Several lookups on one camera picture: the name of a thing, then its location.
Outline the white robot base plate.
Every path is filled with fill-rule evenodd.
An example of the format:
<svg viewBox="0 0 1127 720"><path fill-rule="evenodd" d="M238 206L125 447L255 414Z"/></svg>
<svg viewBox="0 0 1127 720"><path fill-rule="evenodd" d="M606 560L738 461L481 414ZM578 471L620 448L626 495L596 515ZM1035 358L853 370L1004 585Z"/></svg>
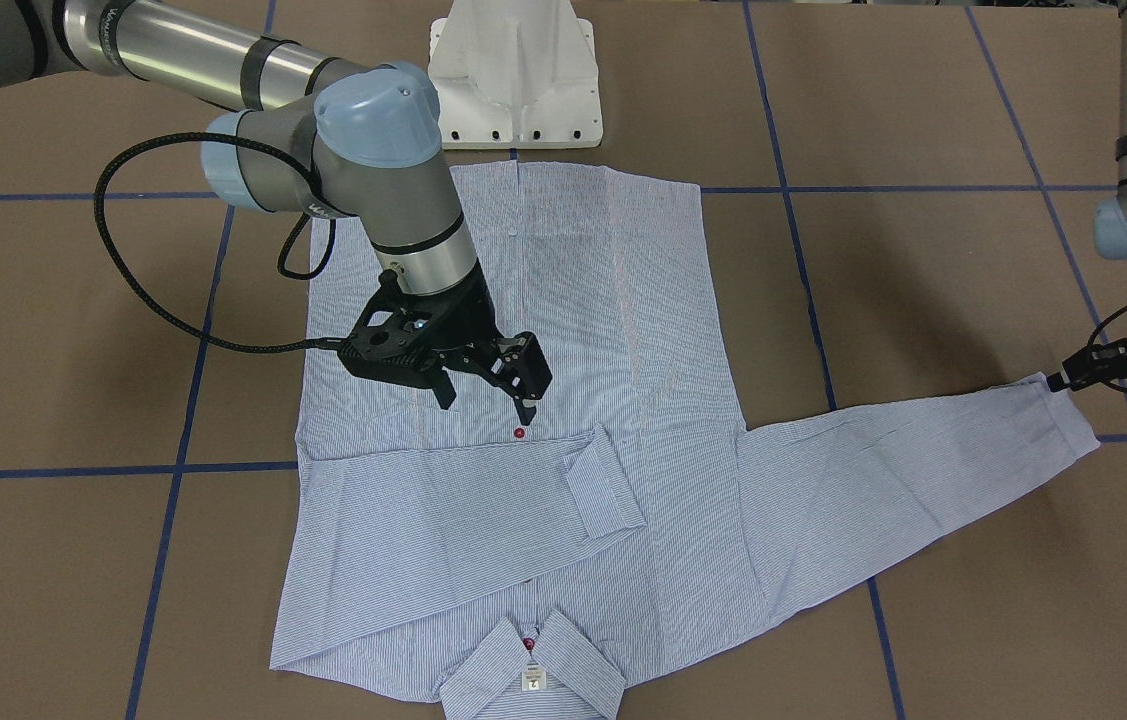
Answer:
<svg viewBox="0 0 1127 720"><path fill-rule="evenodd" d="M603 141L595 29L569 1L455 1L431 23L427 72L445 150Z"/></svg>

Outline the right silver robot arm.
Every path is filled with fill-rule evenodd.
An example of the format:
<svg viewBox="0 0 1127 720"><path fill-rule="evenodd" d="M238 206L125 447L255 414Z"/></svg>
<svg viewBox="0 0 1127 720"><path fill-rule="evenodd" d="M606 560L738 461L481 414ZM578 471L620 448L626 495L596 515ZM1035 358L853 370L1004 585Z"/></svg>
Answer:
<svg viewBox="0 0 1127 720"><path fill-rule="evenodd" d="M0 88L88 70L174 88L221 110L205 131L151 137L103 168L95 224L121 277L165 322L237 354L332 352L352 375L426 389L454 405L453 373L482 377L530 424L551 383L534 334L496 325L470 224L440 137L440 97L406 61L362 66L269 33L161 1L0 1ZM380 264L378 290L340 337L240 345L174 315L121 258L106 217L112 179L137 155L199 149L234 208L294 213L279 273L312 281L336 224L356 219Z"/></svg>

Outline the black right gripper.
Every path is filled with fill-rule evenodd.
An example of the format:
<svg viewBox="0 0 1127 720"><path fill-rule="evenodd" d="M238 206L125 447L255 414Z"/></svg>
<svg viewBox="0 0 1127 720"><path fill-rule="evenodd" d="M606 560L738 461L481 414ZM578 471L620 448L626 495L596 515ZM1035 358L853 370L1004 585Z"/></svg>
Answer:
<svg viewBox="0 0 1127 720"><path fill-rule="evenodd" d="M416 295L394 270L381 272L378 290L357 323L336 347L348 372L394 386L429 386L440 409L454 405L449 368L479 373L511 397L522 427L536 418L553 381L536 334L503 338L480 265L453 287Z"/></svg>

